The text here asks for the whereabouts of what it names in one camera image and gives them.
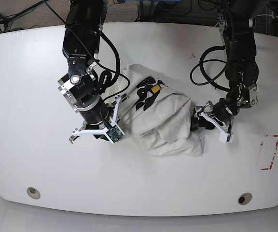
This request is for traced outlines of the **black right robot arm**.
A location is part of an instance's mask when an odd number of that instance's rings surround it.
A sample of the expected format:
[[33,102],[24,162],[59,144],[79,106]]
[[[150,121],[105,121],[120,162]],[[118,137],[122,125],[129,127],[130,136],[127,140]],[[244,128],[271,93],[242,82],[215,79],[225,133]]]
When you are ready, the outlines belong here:
[[[64,21],[66,31],[62,52],[69,68],[58,81],[59,91],[74,112],[84,119],[82,127],[73,131],[70,142],[83,134],[91,134],[114,144],[125,134],[117,123],[122,96],[113,94],[115,101],[112,104],[105,103],[101,97],[116,83],[121,67],[117,49],[102,33],[106,13],[107,3],[103,0],[72,0]],[[97,74],[94,67],[99,64],[97,56],[101,40],[112,49],[116,69],[105,68]]]

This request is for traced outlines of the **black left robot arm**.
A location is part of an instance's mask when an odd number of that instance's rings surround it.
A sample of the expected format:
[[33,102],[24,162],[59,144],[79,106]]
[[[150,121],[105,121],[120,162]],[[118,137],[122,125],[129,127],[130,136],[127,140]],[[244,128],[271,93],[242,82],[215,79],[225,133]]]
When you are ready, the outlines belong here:
[[[218,8],[218,21],[222,36],[222,46],[207,49],[196,65],[205,82],[196,86],[212,85],[215,89],[226,92],[226,97],[218,103],[208,102],[196,107],[192,116],[192,130],[199,128],[212,130],[217,128],[225,142],[233,138],[233,120],[241,108],[251,108],[258,102],[257,80],[259,68],[256,63],[256,43],[254,28],[256,16],[268,4],[266,0],[223,0]],[[211,78],[204,68],[208,63],[208,54],[214,51],[226,53],[225,66],[215,77]]]

